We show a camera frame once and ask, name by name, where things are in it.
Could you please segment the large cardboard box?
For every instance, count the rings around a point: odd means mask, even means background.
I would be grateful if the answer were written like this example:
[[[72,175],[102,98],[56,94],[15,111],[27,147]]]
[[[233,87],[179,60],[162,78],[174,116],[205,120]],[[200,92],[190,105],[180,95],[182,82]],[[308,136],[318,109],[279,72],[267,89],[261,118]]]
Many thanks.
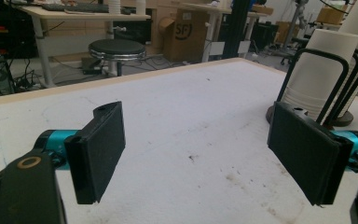
[[[174,18],[161,19],[158,31],[163,38],[163,56],[170,62],[200,62],[209,19],[207,12],[181,8]]]

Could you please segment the black cabinet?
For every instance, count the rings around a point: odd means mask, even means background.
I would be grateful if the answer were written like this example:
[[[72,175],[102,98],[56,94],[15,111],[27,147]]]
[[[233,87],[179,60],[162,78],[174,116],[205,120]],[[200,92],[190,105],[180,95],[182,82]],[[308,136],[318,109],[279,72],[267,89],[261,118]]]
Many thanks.
[[[31,17],[0,0],[0,53],[10,59],[37,54]]]

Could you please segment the small cardboard box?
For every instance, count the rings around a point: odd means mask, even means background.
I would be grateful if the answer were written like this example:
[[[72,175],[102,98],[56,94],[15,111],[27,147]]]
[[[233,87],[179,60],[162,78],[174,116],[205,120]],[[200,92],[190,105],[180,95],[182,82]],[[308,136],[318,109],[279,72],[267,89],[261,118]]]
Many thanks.
[[[320,23],[339,25],[341,24],[344,15],[344,12],[338,11],[331,7],[323,7],[319,12],[316,21]]]

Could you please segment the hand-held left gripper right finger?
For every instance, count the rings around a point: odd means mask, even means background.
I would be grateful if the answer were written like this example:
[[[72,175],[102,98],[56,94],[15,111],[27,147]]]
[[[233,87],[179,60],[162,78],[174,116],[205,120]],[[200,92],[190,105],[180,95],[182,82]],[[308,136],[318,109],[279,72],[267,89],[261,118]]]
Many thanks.
[[[268,147],[312,205],[333,203],[344,172],[358,173],[358,131],[330,131],[283,102],[273,106]]]

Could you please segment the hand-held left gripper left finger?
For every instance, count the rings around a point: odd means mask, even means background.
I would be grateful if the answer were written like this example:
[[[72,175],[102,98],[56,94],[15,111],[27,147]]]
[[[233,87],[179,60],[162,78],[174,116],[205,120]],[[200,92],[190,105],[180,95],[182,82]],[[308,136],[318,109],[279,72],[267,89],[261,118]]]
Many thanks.
[[[34,143],[56,168],[71,173],[79,204],[101,200],[125,146],[121,102],[95,108],[81,130],[47,130]]]

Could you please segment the grey metal stand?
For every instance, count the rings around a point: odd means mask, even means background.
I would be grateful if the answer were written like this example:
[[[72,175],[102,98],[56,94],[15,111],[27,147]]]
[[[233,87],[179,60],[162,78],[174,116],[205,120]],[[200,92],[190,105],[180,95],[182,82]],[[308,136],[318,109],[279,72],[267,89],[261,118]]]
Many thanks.
[[[293,37],[294,30],[296,28],[296,23],[299,22],[298,27],[303,29],[306,26],[306,20],[304,19],[304,10],[305,5],[309,2],[309,0],[295,0],[296,3],[296,11],[290,23],[286,38],[283,42],[282,49],[287,50],[287,47]]]

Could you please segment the black metal column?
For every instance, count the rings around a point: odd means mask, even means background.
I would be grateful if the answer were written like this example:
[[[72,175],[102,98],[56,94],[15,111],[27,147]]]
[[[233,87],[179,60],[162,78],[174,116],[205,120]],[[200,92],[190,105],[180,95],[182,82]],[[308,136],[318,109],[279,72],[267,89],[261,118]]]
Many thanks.
[[[231,9],[231,17],[227,30],[227,39],[223,50],[223,58],[230,59],[238,56],[238,48],[244,25],[247,20],[251,0],[234,0]]]

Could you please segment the wooden desk with white legs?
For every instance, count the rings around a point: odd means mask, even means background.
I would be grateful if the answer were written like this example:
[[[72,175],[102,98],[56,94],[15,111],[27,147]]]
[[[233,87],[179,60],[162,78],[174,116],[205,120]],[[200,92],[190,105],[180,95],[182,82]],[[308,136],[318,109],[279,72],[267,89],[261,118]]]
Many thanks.
[[[52,88],[55,86],[49,65],[49,57],[86,52],[88,50],[88,44],[91,41],[98,40],[103,37],[112,38],[114,21],[145,21],[150,19],[150,16],[148,15],[78,12],[66,13],[61,11],[48,11],[42,7],[19,7],[19,10],[27,13],[32,18],[35,43],[43,71],[41,85],[44,88]],[[42,20],[104,21],[109,25],[109,27],[105,35],[90,34],[46,36],[42,29]]]

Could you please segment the black wire cup holder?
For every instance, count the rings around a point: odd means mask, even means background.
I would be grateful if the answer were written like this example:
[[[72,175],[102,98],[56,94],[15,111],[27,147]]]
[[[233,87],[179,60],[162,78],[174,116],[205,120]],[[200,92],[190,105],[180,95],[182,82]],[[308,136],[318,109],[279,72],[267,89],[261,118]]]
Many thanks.
[[[300,57],[303,54],[310,54],[317,57],[323,57],[327,60],[332,60],[341,64],[342,70],[337,79],[337,82],[331,90],[325,104],[321,110],[321,113],[317,117],[316,121],[326,127],[345,127],[349,126],[353,121],[353,115],[351,112],[345,112],[342,116],[339,115],[344,105],[349,101],[351,94],[355,91],[355,86],[358,84],[358,49],[352,54],[352,58],[355,60],[355,66],[349,72],[349,63],[342,57],[317,50],[317,49],[301,49],[293,57],[292,63],[289,66],[289,70],[284,78],[282,87],[277,97],[277,101],[280,102],[287,90],[288,82],[292,76],[293,70]]]

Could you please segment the light desk with white legs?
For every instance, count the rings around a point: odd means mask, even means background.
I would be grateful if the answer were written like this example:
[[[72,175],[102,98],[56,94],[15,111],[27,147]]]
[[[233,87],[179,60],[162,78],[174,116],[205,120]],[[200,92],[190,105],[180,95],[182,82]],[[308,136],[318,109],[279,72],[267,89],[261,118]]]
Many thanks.
[[[207,34],[203,49],[202,61],[208,62],[211,56],[222,56],[225,46],[224,41],[219,41],[218,36],[221,30],[222,20],[225,15],[229,15],[231,10],[227,8],[214,7],[211,4],[183,3],[188,9],[205,11],[210,15],[209,21],[206,23]],[[255,22],[259,18],[267,17],[267,14],[260,12],[249,12],[244,25],[244,31],[241,35],[241,42],[238,47],[239,57],[244,58],[251,44],[251,35]]]

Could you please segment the small stack of white cups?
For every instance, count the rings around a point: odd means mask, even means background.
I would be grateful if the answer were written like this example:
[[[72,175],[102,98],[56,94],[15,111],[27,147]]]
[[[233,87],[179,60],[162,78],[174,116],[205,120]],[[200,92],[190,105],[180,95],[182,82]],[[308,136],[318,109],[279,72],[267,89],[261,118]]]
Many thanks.
[[[120,14],[121,13],[121,3],[120,0],[107,0],[108,12],[110,14]]]

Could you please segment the black round stool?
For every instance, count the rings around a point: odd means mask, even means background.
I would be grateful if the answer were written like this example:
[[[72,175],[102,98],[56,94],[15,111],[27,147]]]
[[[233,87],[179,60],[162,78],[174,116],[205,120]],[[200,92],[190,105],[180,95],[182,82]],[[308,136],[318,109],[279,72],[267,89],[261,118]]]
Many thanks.
[[[146,55],[145,46],[126,39],[100,39],[89,44],[89,54],[108,62],[109,75],[122,76],[122,64],[142,59]]]

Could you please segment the small black floor box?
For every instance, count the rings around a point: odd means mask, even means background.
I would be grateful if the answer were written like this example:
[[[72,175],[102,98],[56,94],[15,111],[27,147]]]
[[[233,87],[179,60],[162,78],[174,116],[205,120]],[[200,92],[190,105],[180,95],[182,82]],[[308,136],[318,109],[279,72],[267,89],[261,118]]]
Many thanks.
[[[98,75],[101,74],[101,60],[95,58],[82,58],[81,68],[84,75]]]

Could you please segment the black keyboard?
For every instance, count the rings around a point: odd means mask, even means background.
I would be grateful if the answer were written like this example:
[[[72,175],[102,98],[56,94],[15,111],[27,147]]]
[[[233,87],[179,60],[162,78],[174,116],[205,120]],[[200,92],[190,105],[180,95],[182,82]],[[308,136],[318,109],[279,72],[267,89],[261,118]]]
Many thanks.
[[[86,12],[86,13],[108,13],[108,5],[101,4],[90,4],[90,3],[77,3],[75,5],[64,5],[64,4],[44,4],[41,6],[47,11],[75,11],[75,12]]]

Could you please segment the white cylinder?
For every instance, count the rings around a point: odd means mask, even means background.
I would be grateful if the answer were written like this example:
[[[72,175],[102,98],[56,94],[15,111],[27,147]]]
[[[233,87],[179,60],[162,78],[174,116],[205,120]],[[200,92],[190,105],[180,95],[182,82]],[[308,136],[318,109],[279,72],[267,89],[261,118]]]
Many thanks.
[[[145,14],[145,8],[146,8],[146,2],[145,0],[136,0],[136,14],[137,15],[144,15]]]

